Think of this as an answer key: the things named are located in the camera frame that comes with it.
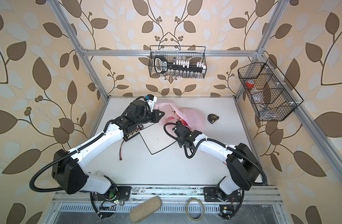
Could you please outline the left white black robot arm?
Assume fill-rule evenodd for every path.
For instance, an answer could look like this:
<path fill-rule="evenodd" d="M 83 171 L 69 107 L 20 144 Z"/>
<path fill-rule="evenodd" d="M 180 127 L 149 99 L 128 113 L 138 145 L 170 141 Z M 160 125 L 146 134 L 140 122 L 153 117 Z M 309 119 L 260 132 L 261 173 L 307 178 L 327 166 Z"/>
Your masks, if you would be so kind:
<path fill-rule="evenodd" d="M 101 195 L 116 191 L 117 184 L 108 176 L 95 176 L 84 168 L 102 151 L 119 140 L 129 141 L 140 133 L 143 124 L 158 123 L 165 115 L 156 110 L 157 97 L 149 94 L 138 97 L 130 103 L 121 116 L 109 120 L 102 132 L 85 143 L 70 149 L 59 150 L 54 160 L 38 171 L 30 180 L 29 187 L 35 192 L 65 191 L 74 194 L 79 191 Z M 59 184 L 58 188 L 43 189 L 35 185 L 37 178 L 52 168 L 52 177 Z"/>

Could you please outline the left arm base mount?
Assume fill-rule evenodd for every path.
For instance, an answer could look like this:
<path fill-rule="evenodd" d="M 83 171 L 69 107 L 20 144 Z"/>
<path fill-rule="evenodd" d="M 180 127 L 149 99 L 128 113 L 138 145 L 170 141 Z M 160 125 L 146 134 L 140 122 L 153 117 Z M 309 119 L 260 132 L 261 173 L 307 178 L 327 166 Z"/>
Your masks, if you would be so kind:
<path fill-rule="evenodd" d="M 128 201 L 131 195 L 130 186 L 114 186 L 111 187 L 105 194 L 93 193 L 94 201 Z"/>

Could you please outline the pink plastic bag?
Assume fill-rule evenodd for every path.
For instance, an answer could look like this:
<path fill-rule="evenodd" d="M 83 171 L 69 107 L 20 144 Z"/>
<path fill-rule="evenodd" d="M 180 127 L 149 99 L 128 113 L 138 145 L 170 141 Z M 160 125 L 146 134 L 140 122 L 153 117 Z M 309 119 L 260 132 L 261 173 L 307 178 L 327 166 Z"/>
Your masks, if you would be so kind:
<path fill-rule="evenodd" d="M 158 103 L 156 109 L 165 113 L 159 121 L 162 125 L 181 121 L 191 130 L 203 132 L 205 129 L 205 115 L 199 110 L 179 107 L 174 101 Z"/>

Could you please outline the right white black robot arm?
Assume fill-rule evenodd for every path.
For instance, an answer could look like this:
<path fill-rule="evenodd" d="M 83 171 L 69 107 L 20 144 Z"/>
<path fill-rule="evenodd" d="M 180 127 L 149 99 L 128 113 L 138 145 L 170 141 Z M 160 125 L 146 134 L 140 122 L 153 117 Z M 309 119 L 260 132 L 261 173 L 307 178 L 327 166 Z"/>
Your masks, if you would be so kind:
<path fill-rule="evenodd" d="M 173 138 L 184 149 L 188 159 L 197 152 L 208 153 L 226 164 L 229 175 L 217 184 L 216 192 L 227 197 L 237 190 L 250 190 L 252 186 L 267 185 L 267 177 L 260 162 L 250 148 L 243 143 L 229 145 L 209 138 L 198 130 L 190 130 L 182 122 L 166 123 L 165 133 Z"/>

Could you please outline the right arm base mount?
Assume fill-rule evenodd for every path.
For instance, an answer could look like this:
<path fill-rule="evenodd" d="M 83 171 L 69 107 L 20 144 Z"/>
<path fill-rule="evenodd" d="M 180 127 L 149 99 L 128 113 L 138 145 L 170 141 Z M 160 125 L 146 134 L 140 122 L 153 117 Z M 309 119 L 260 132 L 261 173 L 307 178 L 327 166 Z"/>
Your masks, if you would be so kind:
<path fill-rule="evenodd" d="M 204 187 L 204 200 L 206 202 L 231 203 L 241 201 L 241 192 L 234 191 L 232 194 L 226 194 L 219 187 Z"/>

